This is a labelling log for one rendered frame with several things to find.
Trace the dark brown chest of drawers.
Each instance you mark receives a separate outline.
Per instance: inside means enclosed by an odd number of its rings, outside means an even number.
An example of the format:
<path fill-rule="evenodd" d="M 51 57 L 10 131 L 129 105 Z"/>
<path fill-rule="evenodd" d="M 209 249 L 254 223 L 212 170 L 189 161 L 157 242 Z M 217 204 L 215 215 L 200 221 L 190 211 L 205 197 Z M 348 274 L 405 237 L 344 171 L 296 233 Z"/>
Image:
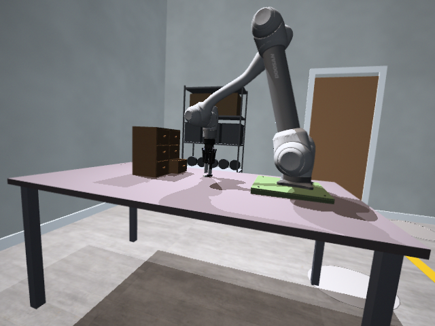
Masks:
<path fill-rule="evenodd" d="M 169 144 L 157 144 L 157 129 L 169 130 Z M 170 130 L 179 132 L 179 144 L 170 144 Z M 133 126 L 133 175 L 144 177 L 156 176 L 157 145 L 179 145 L 180 130 Z"/>

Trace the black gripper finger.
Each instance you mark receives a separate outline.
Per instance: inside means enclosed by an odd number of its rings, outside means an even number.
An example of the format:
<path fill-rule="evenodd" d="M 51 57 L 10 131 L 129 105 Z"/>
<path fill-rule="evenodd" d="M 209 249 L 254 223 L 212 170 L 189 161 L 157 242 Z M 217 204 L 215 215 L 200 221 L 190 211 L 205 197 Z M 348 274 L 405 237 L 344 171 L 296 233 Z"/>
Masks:
<path fill-rule="evenodd" d="M 208 173 L 208 159 L 209 159 L 209 154 L 207 152 L 207 147 L 202 148 L 203 151 L 203 162 L 205 163 L 204 166 L 204 173 Z"/>
<path fill-rule="evenodd" d="M 209 154 L 209 163 L 208 163 L 208 174 L 212 174 L 212 164 L 215 163 L 215 153 L 217 149 L 213 147 L 212 152 L 209 153 L 209 147 L 207 148 Z"/>

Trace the dark brown drawer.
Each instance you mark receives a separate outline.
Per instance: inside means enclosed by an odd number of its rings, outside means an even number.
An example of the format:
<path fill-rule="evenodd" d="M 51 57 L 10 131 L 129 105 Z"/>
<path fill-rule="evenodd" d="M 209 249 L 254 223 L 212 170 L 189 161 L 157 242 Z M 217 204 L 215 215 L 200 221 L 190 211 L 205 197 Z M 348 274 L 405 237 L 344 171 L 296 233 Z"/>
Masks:
<path fill-rule="evenodd" d="M 157 145 L 157 160 L 169 159 L 169 145 Z"/>
<path fill-rule="evenodd" d="M 157 144 L 169 144 L 169 130 L 157 129 Z"/>
<path fill-rule="evenodd" d="M 179 144 L 179 132 L 170 130 L 170 144 Z"/>
<path fill-rule="evenodd" d="M 169 173 L 169 161 L 162 160 L 156 163 L 156 176 L 164 175 Z"/>
<path fill-rule="evenodd" d="M 169 147 L 169 158 L 179 157 L 179 145 L 170 145 Z"/>
<path fill-rule="evenodd" d="M 169 173 L 183 173 L 187 171 L 187 159 L 174 158 L 169 160 Z"/>

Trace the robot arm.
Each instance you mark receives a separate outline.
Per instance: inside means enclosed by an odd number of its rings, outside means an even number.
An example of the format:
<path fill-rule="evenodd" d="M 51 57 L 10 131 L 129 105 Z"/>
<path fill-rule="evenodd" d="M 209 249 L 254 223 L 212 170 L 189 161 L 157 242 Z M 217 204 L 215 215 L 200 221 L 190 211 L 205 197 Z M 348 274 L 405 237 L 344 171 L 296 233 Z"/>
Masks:
<path fill-rule="evenodd" d="M 266 70 L 277 126 L 277 134 L 273 138 L 274 162 L 282 173 L 277 185 L 313 190 L 311 175 L 315 143 L 307 131 L 300 128 L 285 55 L 293 31 L 273 7 L 263 7 L 254 15 L 251 31 L 258 53 L 248 69 L 205 101 L 187 108 L 185 119 L 190 125 L 203 127 L 205 139 L 216 138 L 218 108 L 215 105 Z"/>

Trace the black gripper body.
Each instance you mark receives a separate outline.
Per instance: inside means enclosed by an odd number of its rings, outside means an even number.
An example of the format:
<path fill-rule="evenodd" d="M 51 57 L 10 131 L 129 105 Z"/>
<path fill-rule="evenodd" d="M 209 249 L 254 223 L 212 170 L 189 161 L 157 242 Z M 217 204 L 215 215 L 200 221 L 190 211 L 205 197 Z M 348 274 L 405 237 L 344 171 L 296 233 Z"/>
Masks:
<path fill-rule="evenodd" d="M 215 145 L 215 139 L 204 139 L 205 147 L 209 147 L 209 153 L 212 152 L 213 145 Z"/>

